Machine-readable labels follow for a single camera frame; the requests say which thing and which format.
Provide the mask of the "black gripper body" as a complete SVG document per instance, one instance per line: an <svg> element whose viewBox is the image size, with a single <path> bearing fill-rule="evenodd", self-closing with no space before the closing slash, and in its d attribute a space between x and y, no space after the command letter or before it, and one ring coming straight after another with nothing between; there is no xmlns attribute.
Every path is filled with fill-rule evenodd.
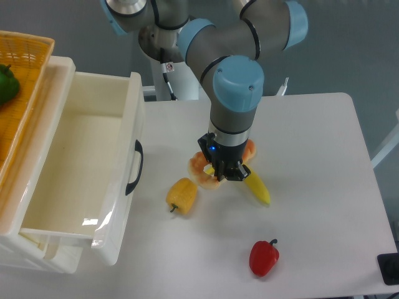
<svg viewBox="0 0 399 299"><path fill-rule="evenodd" d="M218 164L223 162L227 168L234 168L235 164L244 163L244 150L248 140L240 145L226 146L216 142L213 133L203 135L199 140L199 147L207 162L218 168Z"/></svg>

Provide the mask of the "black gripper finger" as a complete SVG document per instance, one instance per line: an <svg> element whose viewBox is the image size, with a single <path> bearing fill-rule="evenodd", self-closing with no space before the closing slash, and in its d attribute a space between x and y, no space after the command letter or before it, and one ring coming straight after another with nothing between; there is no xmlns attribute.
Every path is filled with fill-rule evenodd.
<svg viewBox="0 0 399 299"><path fill-rule="evenodd" d="M251 170L245 164L239 164L234 168L227 169L224 177L228 181L244 181L251 174Z"/></svg>
<svg viewBox="0 0 399 299"><path fill-rule="evenodd" d="M213 176L218 181L222 181L225 178L225 175L224 175L225 163L224 163L224 161L215 161L214 163L212 163L212 167L214 169Z"/></svg>

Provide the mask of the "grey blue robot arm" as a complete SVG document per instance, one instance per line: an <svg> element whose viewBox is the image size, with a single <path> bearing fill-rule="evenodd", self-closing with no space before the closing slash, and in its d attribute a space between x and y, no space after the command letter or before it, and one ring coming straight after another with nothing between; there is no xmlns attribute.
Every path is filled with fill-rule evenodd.
<svg viewBox="0 0 399 299"><path fill-rule="evenodd" d="M117 34L153 28L171 34L162 44L152 40L162 63L184 62L211 102L208 132L199 141L217 180L243 181L250 175L244 162L264 72L259 59L302 42L309 23L296 1L234 1L239 19L218 29L207 19L192 19L187 1L102 1Z"/></svg>

